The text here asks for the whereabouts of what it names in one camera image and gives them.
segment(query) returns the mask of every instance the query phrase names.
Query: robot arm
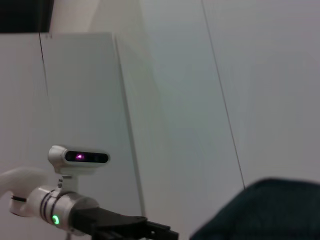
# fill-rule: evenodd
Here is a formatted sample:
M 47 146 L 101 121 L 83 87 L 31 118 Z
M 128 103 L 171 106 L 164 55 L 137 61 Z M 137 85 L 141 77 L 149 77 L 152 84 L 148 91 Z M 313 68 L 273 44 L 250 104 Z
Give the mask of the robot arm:
M 99 207 L 98 202 L 77 193 L 78 175 L 92 174 L 110 159 L 104 152 L 53 146 L 48 155 L 57 187 L 44 185 L 46 174 L 36 168 L 16 168 L 0 174 L 0 197 L 12 192 L 10 211 L 22 217 L 38 217 L 68 234 L 88 234 L 93 240 L 178 240 L 169 226 L 149 222 L 143 216 L 124 216 Z
M 47 183 L 46 173 L 33 167 L 19 167 L 0 174 L 0 197 L 11 192 L 10 212 L 21 217 L 32 217 L 26 212 L 30 193 Z

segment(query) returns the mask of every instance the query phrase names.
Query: dark green fabric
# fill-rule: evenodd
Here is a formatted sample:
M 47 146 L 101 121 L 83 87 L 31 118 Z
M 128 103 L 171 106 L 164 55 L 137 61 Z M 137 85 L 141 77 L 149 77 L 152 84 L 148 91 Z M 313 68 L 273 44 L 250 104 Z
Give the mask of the dark green fabric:
M 320 240 L 320 185 L 259 181 L 236 196 L 191 240 Z

